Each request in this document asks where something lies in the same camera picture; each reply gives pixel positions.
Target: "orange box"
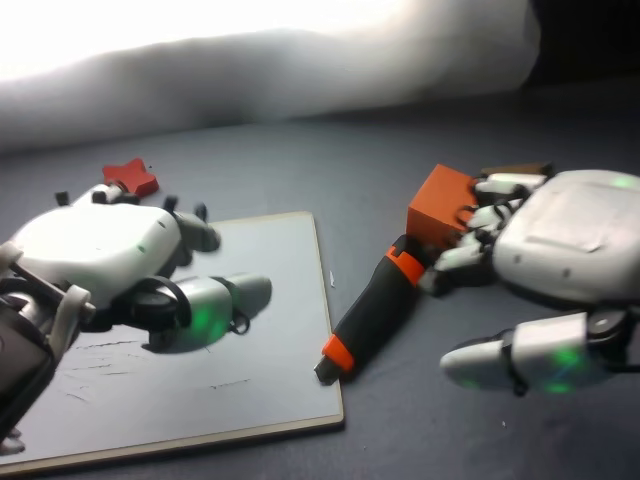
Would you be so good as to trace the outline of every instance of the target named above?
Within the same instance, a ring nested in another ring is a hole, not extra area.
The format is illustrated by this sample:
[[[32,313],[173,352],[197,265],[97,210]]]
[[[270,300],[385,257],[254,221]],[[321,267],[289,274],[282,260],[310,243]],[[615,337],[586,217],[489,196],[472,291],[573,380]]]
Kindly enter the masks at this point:
[[[475,205],[476,199],[469,190],[472,177],[444,165],[436,165],[427,180],[409,204],[407,234],[424,245],[450,248],[447,242],[453,232],[464,232],[456,220],[456,213],[464,205]],[[459,212],[468,221],[470,212]]]

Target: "gray table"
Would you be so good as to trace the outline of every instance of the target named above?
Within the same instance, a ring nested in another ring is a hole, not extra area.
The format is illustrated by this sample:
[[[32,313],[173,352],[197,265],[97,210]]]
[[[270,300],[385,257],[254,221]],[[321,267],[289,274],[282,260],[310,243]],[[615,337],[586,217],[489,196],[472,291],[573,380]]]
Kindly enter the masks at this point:
[[[163,193],[180,195],[183,208],[206,202],[213,220],[313,212],[325,274],[331,270],[335,277],[336,288],[327,289],[335,324],[403,231],[407,204],[437,162],[468,173],[539,160],[560,169],[640,173],[638,128],[624,111],[586,115],[568,108],[550,115],[480,101],[430,112],[218,128],[6,158],[0,237],[52,206],[53,192],[68,189],[74,197],[100,179],[102,165],[142,156]],[[71,477],[637,478],[638,379],[518,400],[459,389],[438,371],[440,356],[457,342],[545,312],[500,286],[425,299],[363,375],[345,386],[344,431],[140,460]]]

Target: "orange stripe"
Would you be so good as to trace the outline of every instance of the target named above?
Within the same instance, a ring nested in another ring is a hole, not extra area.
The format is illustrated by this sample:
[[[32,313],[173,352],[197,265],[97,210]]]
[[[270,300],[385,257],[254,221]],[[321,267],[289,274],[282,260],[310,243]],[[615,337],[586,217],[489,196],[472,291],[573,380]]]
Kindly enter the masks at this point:
[[[329,357],[333,363],[345,372],[353,368],[353,356],[335,334],[331,335],[331,338],[329,338],[323,347],[322,354]]]
[[[418,281],[424,273],[424,267],[419,261],[409,255],[407,252],[402,252],[400,256],[394,257],[394,251],[395,247],[391,247],[387,251],[387,258],[396,264],[400,271],[404,273],[404,276],[407,277],[407,279],[415,287],[416,285],[418,285]]]

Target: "white board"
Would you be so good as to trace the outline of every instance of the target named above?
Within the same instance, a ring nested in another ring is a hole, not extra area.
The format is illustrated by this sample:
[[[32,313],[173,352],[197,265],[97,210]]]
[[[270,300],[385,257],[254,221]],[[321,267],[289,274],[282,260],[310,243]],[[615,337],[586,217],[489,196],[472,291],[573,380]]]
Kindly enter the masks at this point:
[[[221,249],[174,278],[269,277],[271,302],[248,334],[172,355],[142,349],[147,335],[129,327],[80,335],[18,425],[26,450],[0,457],[0,474],[342,422],[338,383],[313,371],[331,325],[312,215],[214,226]]]

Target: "red star-shaped object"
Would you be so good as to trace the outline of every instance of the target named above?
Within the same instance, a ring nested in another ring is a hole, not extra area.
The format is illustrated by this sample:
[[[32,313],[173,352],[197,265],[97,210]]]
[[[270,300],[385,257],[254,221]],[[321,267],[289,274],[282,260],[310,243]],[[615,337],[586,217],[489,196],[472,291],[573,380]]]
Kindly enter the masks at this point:
[[[115,183],[129,193],[138,197],[146,197],[158,190],[155,175],[147,172],[141,158],[134,158],[126,165],[106,165],[102,168],[104,183]]]

